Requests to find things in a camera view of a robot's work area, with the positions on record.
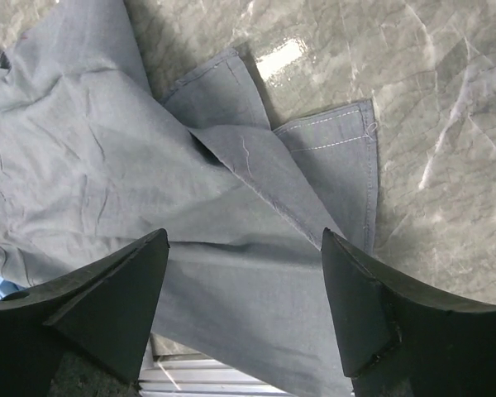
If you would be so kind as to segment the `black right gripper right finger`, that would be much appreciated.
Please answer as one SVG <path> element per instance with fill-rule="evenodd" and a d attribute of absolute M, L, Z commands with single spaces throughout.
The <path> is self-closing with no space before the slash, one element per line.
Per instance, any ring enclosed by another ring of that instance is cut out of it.
<path fill-rule="evenodd" d="M 330 230 L 322 269 L 358 396 L 496 396 L 496 305 L 414 279 Z"/>

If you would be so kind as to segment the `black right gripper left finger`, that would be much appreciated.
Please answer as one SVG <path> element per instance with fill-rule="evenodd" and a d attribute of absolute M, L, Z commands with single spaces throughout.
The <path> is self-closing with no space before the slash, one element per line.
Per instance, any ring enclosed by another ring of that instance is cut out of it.
<path fill-rule="evenodd" d="M 136 396 L 169 255 L 154 231 L 0 300 L 0 396 Z"/>

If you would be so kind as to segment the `grey long sleeve shirt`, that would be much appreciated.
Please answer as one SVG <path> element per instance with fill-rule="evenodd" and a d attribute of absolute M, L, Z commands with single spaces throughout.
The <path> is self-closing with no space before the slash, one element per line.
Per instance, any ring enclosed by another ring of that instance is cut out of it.
<path fill-rule="evenodd" d="M 120 1 L 65 1 L 0 55 L 0 276 L 30 287 L 158 228 L 154 332 L 298 396 L 347 396 L 325 229 L 371 251 L 370 101 L 274 129 L 225 50 L 150 91 Z"/>

